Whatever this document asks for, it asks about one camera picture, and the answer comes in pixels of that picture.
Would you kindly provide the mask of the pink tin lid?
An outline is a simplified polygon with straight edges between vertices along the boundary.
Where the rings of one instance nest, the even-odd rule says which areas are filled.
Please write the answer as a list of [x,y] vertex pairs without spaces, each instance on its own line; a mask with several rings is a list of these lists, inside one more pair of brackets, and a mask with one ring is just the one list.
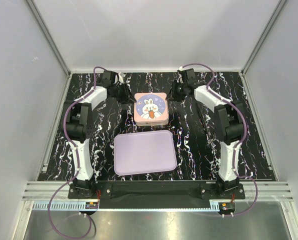
[[137,118],[154,119],[162,116],[169,118],[167,94],[164,92],[136,93],[134,98],[134,120]]

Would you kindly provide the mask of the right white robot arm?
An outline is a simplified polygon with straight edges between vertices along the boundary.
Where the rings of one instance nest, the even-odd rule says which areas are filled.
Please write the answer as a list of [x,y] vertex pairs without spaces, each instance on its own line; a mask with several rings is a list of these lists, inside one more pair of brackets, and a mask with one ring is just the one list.
[[239,188],[239,151],[247,135],[247,123],[243,106],[211,89],[210,84],[199,83],[193,68],[178,69],[181,80],[174,80],[166,100],[182,102],[186,96],[194,97],[213,112],[214,132],[220,143],[220,167],[216,182],[210,193],[221,198],[230,198]]

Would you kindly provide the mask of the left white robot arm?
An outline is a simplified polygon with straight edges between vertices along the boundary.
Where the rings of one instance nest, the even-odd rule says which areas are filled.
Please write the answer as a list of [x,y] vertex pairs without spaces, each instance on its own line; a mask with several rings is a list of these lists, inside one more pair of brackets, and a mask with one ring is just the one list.
[[91,164],[89,141],[95,131],[93,110],[107,98],[115,98],[121,104],[136,102],[124,82],[122,72],[104,69],[100,78],[94,77],[93,86],[88,92],[73,101],[66,101],[63,105],[62,129],[74,163],[69,192],[84,198],[92,198],[100,193]]

